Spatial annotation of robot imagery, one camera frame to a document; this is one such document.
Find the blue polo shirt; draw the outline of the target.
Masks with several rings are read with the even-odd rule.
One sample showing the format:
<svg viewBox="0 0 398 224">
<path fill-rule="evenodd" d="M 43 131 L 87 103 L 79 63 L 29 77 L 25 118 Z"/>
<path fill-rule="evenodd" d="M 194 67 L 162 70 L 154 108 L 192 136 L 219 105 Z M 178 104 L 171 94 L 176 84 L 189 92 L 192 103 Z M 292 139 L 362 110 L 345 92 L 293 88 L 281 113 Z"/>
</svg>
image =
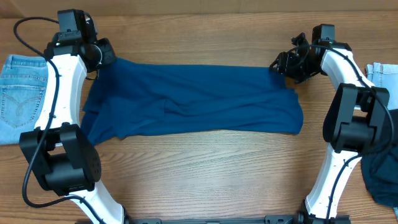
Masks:
<svg viewBox="0 0 398 224">
<path fill-rule="evenodd" d="M 214 129 L 298 134 L 303 126 L 296 92 L 266 67 L 119 58 L 99 71 L 83 110 L 81 129 L 92 144 Z"/>
</svg>

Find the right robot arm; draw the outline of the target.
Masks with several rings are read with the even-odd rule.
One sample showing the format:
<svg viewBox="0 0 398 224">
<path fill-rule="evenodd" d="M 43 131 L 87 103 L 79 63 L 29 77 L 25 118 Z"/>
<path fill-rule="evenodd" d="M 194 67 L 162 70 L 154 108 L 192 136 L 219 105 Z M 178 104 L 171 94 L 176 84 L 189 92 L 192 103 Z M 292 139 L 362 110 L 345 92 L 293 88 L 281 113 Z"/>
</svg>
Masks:
<svg viewBox="0 0 398 224">
<path fill-rule="evenodd" d="M 295 215 L 267 215 L 265 223 L 350 223 L 337 214 L 338 202 L 356 164 L 392 146 L 395 127 L 387 108 L 390 94 L 374 86 L 354 61 L 351 47 L 337 42 L 335 27 L 320 24 L 308 41 L 301 33 L 295 46 L 270 64 L 273 72 L 302 83 L 321 73 L 336 90 L 324 123 L 326 154 L 311 192 Z"/>
</svg>

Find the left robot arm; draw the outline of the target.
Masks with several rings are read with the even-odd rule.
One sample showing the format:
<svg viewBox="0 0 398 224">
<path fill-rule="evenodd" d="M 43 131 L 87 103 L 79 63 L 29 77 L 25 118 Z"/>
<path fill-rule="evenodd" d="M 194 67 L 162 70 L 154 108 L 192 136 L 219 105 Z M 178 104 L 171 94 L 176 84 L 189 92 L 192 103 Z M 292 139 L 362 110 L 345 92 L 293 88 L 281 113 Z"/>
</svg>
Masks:
<svg viewBox="0 0 398 224">
<path fill-rule="evenodd" d="M 116 61 L 107 38 L 98 39 L 91 16 L 82 10 L 58 11 L 59 25 L 39 55 L 48 66 L 44 103 L 34 129 L 20 135 L 29 163 L 22 198 L 33 208 L 71 200 L 90 223 L 129 223 L 126 209 L 101 181 L 101 161 L 80 128 L 80 100 L 87 74 Z"/>
</svg>

